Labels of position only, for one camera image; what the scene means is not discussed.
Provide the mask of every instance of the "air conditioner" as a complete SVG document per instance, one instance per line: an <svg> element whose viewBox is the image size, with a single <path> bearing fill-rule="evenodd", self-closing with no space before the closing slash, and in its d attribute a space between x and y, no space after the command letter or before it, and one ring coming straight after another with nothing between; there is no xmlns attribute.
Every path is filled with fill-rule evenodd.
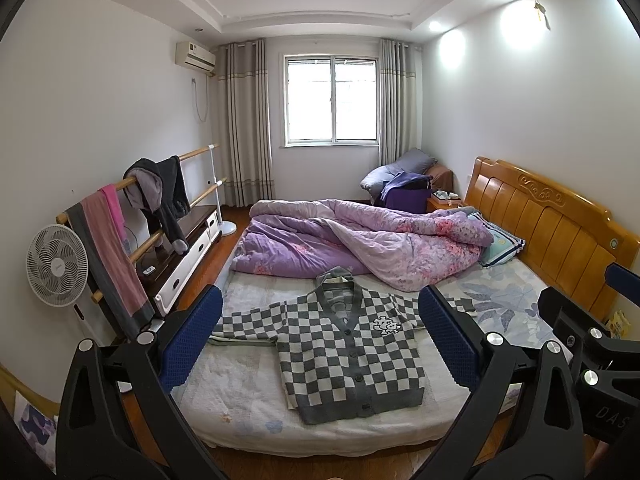
<svg viewBox="0 0 640 480"><path fill-rule="evenodd" d="M191 41L183 41L175 45L175 63L212 74L216 69L216 56Z"/></svg>

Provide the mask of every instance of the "nightstand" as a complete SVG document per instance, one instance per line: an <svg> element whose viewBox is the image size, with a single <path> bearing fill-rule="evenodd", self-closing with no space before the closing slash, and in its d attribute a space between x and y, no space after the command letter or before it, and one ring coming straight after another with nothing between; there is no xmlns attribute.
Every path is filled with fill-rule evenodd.
<svg viewBox="0 0 640 480"><path fill-rule="evenodd" d="M431 195L427 200L427 213L433 213L436 209L457 209L462 205L462 200L440 200Z"/></svg>

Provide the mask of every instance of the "curtain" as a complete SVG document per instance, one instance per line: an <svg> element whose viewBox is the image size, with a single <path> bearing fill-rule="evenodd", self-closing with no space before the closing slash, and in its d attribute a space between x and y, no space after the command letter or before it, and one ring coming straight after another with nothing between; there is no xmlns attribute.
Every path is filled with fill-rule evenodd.
<svg viewBox="0 0 640 480"><path fill-rule="evenodd" d="M389 164L417 143L415 49L380 40L380 164Z"/></svg>
<svg viewBox="0 0 640 480"><path fill-rule="evenodd" d="M273 199L264 40L220 47L218 121L227 205Z"/></svg>

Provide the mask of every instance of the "wooden rod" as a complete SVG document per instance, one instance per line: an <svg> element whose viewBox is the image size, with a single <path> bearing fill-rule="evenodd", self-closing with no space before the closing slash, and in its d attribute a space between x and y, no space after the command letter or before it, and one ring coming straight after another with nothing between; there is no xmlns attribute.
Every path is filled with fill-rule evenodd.
<svg viewBox="0 0 640 480"><path fill-rule="evenodd" d="M217 147L218 147L218 144L214 144L212 149L214 150ZM180 156L180 162L182 162L183 160L187 160L188 158L191 158L192 156L196 156L196 155L199 155L201 153L206 153L208 151L209 151L209 147L205 146L204 148L198 148L197 150L193 150L192 152L185 153L184 155Z"/></svg>
<svg viewBox="0 0 640 480"><path fill-rule="evenodd" d="M222 186L224 183L226 182L226 177L217 181L215 184L213 184L211 187L209 187L209 189L207 189L205 192L203 192L199 197L197 197L196 200L194 200L191 203L191 207L195 206L198 204L198 202L202 202L202 200L204 200L207 196L209 196L211 193L213 193L215 190L217 190L220 186Z"/></svg>
<svg viewBox="0 0 640 480"><path fill-rule="evenodd" d="M215 184L212 184L212 186L210 186L209 189L207 189L199 197L197 197L193 202L191 202L191 207L194 207L199 202L204 200L207 196L210 195L210 193L214 192L217 188L222 186L224 182L226 182L226 177L217 181ZM138 247L135 251L133 251L129 255L129 261L132 264L135 264L136 261L142 258L142 255L146 253L151 248L151 246L156 243L157 240L162 238L163 235L164 235L164 231L162 231L162 229L158 229L158 231L153 233L149 238L147 238L144 242L142 242L142 245L140 245L140 247ZM100 300L102 298L103 298L103 294L101 290L96 290L91 296L91 299L94 300L94 303L96 304L100 303Z"/></svg>
<svg viewBox="0 0 640 480"><path fill-rule="evenodd" d="M219 144L212 144L210 146L205 146L204 148L198 148L197 150L193 150L192 152L185 153L184 155L181 155L179 157L180 162L187 160L192 156L196 156L201 153L208 152L209 150L215 150L219 146L220 146ZM131 184L135 184L137 181L138 180L134 176L130 176L127 178L123 178L118 182L115 182L113 185L115 186L116 191L120 191L121 189L125 189L126 187L131 186ZM66 213L60 213L58 216L56 216L56 222L59 224L66 224L68 221L69 221L69 217L66 215Z"/></svg>

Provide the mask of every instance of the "purple floral comforter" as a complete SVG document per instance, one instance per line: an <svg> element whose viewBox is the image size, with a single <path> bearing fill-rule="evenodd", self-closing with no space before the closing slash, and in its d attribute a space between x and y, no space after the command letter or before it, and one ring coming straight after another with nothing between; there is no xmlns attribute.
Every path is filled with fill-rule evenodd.
<svg viewBox="0 0 640 480"><path fill-rule="evenodd" d="M455 209L415 215L343 200L263 200L249 215L235 270L315 278L339 266L405 292L466 269L494 241L481 222Z"/></svg>

